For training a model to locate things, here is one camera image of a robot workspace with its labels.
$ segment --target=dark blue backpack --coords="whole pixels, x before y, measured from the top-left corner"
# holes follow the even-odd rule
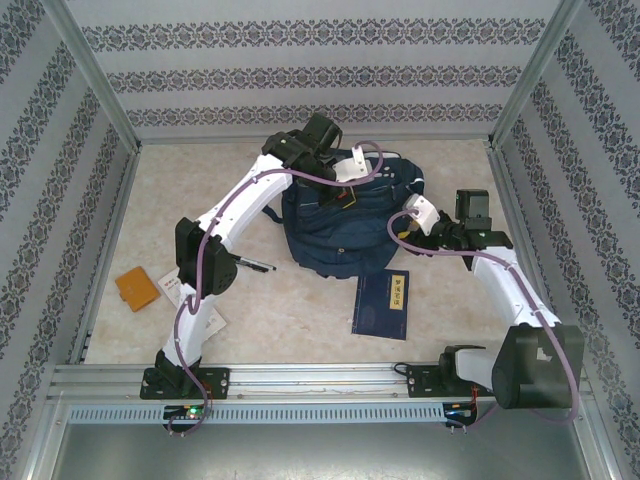
[[[351,150],[334,152],[335,161],[352,156]],[[365,157],[372,167],[377,152]],[[387,221],[399,212],[414,193],[422,194],[422,170],[397,153],[385,152],[379,177],[354,187],[355,203],[345,202],[320,207],[319,194],[299,182],[282,194],[282,223],[293,259],[328,277],[349,278],[384,270],[398,245],[387,233]],[[265,209],[271,218],[276,215]],[[408,228],[408,218],[394,223],[396,233]]]

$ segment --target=paper tag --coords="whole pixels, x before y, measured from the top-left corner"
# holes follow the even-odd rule
[[[160,289],[164,292],[167,298],[173,303],[173,305],[178,308],[180,304],[180,280],[178,279],[179,268],[170,271],[160,280],[158,280],[158,285]],[[209,340],[213,335],[218,333],[227,325],[227,321],[222,317],[220,311],[217,307],[213,307],[213,311],[211,312],[211,317],[207,322],[207,329],[204,332],[203,342]]]

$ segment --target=tiled floor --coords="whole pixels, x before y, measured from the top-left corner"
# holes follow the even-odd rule
[[[506,222],[481,141],[385,142],[424,171],[425,194],[453,216],[458,188],[491,195],[494,229]],[[137,313],[114,279],[141,265],[152,280],[175,268],[174,227],[213,207],[247,172],[260,144],[145,146],[93,330],[87,363],[150,364],[175,310],[162,296]],[[279,211],[279,198],[272,202]],[[228,325],[203,346],[205,363],[433,361],[446,345],[498,348],[505,330],[483,286],[461,259],[398,251],[390,268],[411,272],[407,340],[351,334],[356,279],[323,279],[290,257],[280,225],[259,215],[234,253],[276,265],[267,274],[239,267],[219,299]]]

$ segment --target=backpack strap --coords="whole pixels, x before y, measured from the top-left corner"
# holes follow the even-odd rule
[[[262,213],[267,215],[275,223],[278,223],[278,224],[282,225],[282,217],[279,217],[278,214],[276,213],[276,211],[273,208],[271,208],[269,205],[266,205],[262,209]]]

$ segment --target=blue book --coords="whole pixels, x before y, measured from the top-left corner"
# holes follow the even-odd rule
[[[384,270],[358,277],[351,333],[407,339],[409,272]]]

